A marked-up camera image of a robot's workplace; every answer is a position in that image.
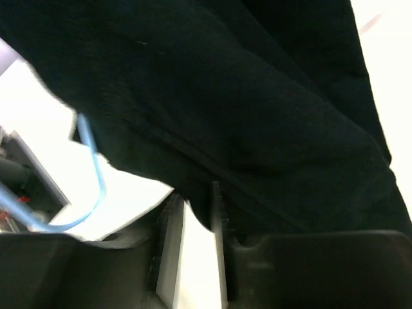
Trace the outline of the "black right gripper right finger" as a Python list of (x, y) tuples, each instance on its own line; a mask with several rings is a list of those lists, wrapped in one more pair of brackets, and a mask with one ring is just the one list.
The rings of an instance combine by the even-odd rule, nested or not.
[(265, 234), (240, 244), (212, 185), (224, 308), (410, 308), (411, 242), (396, 231)]

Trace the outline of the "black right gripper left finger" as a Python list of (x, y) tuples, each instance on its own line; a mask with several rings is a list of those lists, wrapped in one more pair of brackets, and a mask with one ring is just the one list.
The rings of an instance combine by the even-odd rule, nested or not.
[(172, 193), (111, 241), (1, 235), (2, 308), (172, 308), (183, 199)]

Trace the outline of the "light blue wire hanger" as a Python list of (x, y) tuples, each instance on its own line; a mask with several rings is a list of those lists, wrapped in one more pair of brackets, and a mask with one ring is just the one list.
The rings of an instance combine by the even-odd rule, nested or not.
[(69, 179), (64, 182), (70, 190), (80, 191), (75, 195), (75, 203), (63, 209), (63, 214), (73, 220), (71, 223), (54, 225), (42, 222), (23, 202), (17, 200), (17, 196), (11, 190), (1, 184), (1, 208), (20, 223), (37, 232), (63, 233), (76, 227), (85, 222), (106, 197), (106, 184), (98, 162), (95, 139), (89, 121), (83, 114), (77, 115), (77, 131), (84, 145), (84, 151), (89, 154), (90, 158), (84, 158), (80, 166), (75, 168), (79, 175), (76, 176), (71, 172)]

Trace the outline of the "black t shirt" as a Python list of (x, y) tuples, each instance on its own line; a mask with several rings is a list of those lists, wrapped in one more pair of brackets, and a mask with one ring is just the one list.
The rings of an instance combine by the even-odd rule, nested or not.
[(1, 38), (110, 164), (239, 238), (411, 235), (349, 1), (2, 1)]

